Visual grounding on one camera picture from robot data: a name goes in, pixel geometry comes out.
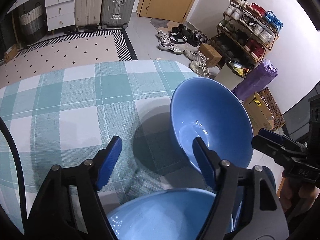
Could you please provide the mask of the right hand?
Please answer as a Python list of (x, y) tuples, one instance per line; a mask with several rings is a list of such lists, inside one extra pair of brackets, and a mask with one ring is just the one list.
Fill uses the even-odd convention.
[(290, 178), (283, 178), (282, 188), (280, 190), (279, 201), (284, 212), (288, 211), (293, 201), (303, 199), (303, 204), (298, 213), (304, 213), (313, 206), (319, 195), (319, 189), (313, 185), (303, 185), (298, 190), (294, 189)]

